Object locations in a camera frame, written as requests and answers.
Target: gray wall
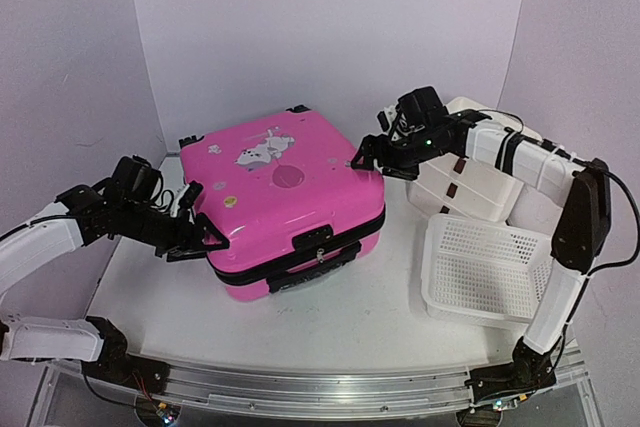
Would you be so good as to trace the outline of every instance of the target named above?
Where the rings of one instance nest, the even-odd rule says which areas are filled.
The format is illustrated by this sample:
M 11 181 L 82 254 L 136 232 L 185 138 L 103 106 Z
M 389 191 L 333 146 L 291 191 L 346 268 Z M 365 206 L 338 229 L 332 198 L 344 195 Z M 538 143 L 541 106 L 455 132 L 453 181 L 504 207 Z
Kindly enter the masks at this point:
M 133 0 L 0 0 L 0 232 L 122 155 L 165 149 Z M 2 308 L 81 317 L 114 243 L 52 262 Z M 40 369 L 0 363 L 0 425 L 23 425 Z
M 305 103 L 352 141 L 432 83 L 496 105 L 520 0 L 135 0 L 169 149 Z
M 605 159 L 640 199 L 640 0 L 523 0 L 500 108 L 584 157 Z M 635 242 L 631 211 L 612 190 L 614 225 L 601 260 L 626 258 Z M 640 418 L 639 290 L 637 263 L 604 271 L 577 315 L 611 426 Z

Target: plastic bin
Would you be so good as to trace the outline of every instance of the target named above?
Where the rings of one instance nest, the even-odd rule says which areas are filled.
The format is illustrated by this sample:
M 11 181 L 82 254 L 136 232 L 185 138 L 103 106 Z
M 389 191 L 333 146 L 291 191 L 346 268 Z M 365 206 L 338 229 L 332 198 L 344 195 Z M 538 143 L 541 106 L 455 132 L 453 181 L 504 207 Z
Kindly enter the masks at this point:
M 487 109 L 465 97 L 457 97 L 447 108 L 449 112 Z M 491 115 L 505 126 L 520 129 L 519 123 L 506 115 Z M 540 138 L 526 127 L 524 133 Z M 507 220 L 522 190 L 522 182 L 492 166 L 469 159 L 458 164 L 459 160 L 447 154 L 423 163 L 418 179 L 407 184 L 409 202 L 427 216 L 449 213 L 492 222 Z
M 498 328 L 533 318 L 551 272 L 551 238 L 438 214 L 429 219 L 422 297 L 431 317 Z

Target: white table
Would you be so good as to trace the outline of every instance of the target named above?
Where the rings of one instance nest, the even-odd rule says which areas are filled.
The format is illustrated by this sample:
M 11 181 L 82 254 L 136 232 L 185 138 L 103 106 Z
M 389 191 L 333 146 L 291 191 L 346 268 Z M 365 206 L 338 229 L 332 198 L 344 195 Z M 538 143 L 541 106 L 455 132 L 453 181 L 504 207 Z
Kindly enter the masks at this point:
M 182 185 L 176 157 L 165 186 Z M 386 179 L 387 220 L 373 253 L 321 279 L 251 303 L 229 297 L 205 260 L 166 263 L 123 239 L 90 306 L 130 351 L 240 369 L 383 372 L 509 361 L 513 332 L 431 319 L 420 296 L 426 219 Z

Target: metal frame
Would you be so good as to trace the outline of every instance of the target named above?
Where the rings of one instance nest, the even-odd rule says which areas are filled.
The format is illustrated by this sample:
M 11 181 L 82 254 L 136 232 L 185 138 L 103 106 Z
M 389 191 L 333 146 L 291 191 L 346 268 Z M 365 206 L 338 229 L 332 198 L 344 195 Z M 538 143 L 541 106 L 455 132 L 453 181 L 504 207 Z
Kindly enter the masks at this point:
M 553 389 L 577 384 L 589 427 L 602 420 L 582 355 L 565 352 Z M 51 364 L 45 372 L 30 427 L 43 425 L 60 374 L 80 377 L 70 361 Z M 172 362 L 164 395 L 158 400 L 225 414 L 296 420 L 378 420 L 426 417 L 456 412 L 471 405 L 464 386 L 467 368 L 390 373 L 268 372 Z M 135 391 L 102 383 L 114 391 Z

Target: suitcase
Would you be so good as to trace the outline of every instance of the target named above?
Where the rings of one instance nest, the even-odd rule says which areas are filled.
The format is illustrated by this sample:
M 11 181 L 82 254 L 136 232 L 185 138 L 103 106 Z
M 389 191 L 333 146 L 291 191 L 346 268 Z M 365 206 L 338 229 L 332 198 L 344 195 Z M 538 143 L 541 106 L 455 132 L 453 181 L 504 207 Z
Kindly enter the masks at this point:
M 355 147 L 304 106 L 180 140 L 185 181 L 229 240 L 207 255 L 231 296 L 250 301 L 369 253 L 385 219 L 384 182 L 356 171 Z

